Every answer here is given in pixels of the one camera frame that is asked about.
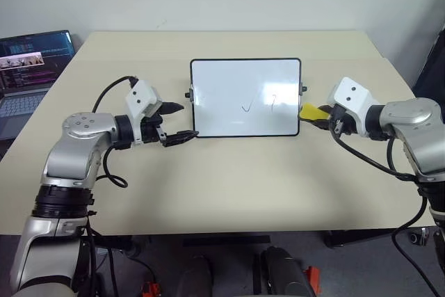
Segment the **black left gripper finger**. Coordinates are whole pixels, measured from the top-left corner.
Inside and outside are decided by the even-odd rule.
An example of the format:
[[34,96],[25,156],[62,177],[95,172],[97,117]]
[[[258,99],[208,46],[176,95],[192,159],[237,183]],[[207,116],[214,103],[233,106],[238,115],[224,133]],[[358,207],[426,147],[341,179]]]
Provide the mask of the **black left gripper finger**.
[[193,130],[178,131],[175,134],[165,135],[164,138],[161,140],[161,143],[164,147],[181,145],[196,138],[198,134],[198,131]]
[[184,107],[176,102],[163,102],[161,105],[162,115],[170,115],[181,110],[184,110]]

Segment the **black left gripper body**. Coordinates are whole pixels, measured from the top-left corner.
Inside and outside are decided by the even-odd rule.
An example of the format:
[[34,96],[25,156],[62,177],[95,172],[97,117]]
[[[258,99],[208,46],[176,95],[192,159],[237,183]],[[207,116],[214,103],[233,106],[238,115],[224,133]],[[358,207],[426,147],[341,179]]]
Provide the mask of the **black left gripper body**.
[[145,116],[140,123],[141,140],[143,143],[155,143],[160,142],[162,145],[165,144],[166,134],[162,130],[161,125],[163,123],[162,112],[163,105],[161,104],[159,109],[150,117]]

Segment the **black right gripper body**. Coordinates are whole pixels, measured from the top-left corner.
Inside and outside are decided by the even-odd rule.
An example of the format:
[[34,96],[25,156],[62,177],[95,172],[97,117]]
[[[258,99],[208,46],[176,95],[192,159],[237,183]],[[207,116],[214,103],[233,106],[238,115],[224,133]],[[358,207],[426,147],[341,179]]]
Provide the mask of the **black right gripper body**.
[[347,113],[347,110],[335,104],[330,111],[329,130],[337,136],[355,133],[355,120]]

